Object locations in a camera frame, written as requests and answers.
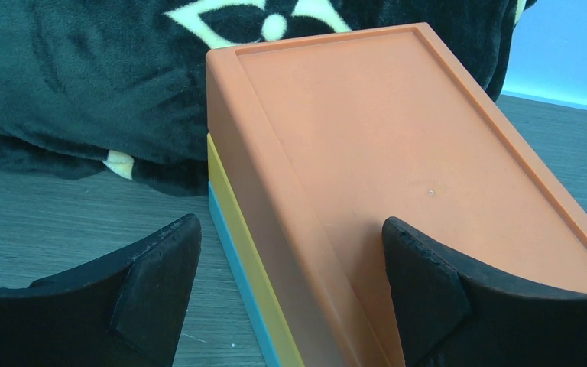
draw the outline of plastic container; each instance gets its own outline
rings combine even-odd
[[[587,293],[586,213],[427,24],[206,62],[209,131],[305,365],[403,365],[389,216]]]

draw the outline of gray wooden surface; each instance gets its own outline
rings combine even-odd
[[[501,97],[499,106],[587,211],[587,112]],[[195,213],[203,248],[175,366],[263,366],[208,213],[109,172],[66,181],[0,172],[0,287],[27,287]]]

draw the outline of plush fabric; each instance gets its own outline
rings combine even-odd
[[[494,100],[536,0],[0,0],[0,168],[206,193],[213,47],[428,22]]]

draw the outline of blue layer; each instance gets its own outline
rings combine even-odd
[[[246,308],[248,319],[251,321],[255,336],[258,338],[258,344],[262,350],[264,362],[266,362],[268,367],[281,367],[280,361],[278,360],[277,354],[275,352],[274,345],[271,342],[271,338],[269,337],[267,326],[264,324],[264,319],[260,314],[258,302],[255,300],[255,296],[251,290],[251,285],[248,283],[248,278],[244,272],[244,267],[242,266],[242,262],[239,260],[239,255],[235,250],[235,244],[232,241],[229,228],[226,225],[222,211],[219,208],[217,196],[215,196],[215,191],[212,189],[210,182],[208,182],[208,194],[210,216],[212,217],[212,222],[215,224],[215,228],[219,234],[219,241],[221,241],[224,253],[226,253],[226,258],[229,261],[231,273],[235,278],[235,283],[237,283],[239,294],[242,296],[242,300],[244,301],[244,307]]]

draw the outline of yellow strip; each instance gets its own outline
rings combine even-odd
[[[258,303],[277,357],[282,367],[302,367],[304,366],[303,360],[300,357],[294,338],[291,336],[291,331],[282,309],[280,309],[280,304],[277,302],[275,292],[258,250],[255,248],[251,233],[248,231],[246,221],[244,221],[244,216],[210,134],[208,134],[208,170],[210,184],[219,201],[219,208],[228,225],[235,249],[246,272],[251,290],[255,295],[255,300]]]

